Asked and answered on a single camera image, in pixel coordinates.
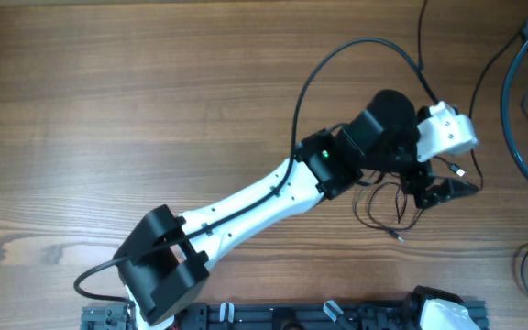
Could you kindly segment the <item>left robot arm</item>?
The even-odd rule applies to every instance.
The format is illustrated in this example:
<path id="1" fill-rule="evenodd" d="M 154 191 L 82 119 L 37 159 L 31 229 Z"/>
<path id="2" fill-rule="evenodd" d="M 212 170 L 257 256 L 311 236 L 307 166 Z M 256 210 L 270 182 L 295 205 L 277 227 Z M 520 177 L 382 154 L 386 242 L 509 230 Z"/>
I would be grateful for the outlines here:
<path id="1" fill-rule="evenodd" d="M 228 252 L 280 220 L 336 198 L 366 170 L 398 174 L 420 209 L 474 194 L 473 184 L 437 181 L 430 161 L 477 144 L 470 119 L 450 105 L 415 109 L 402 93 L 383 90 L 355 119 L 310 135 L 271 174 L 224 200 L 182 214 L 165 205 L 153 209 L 115 253 L 137 327 L 170 326 Z"/>

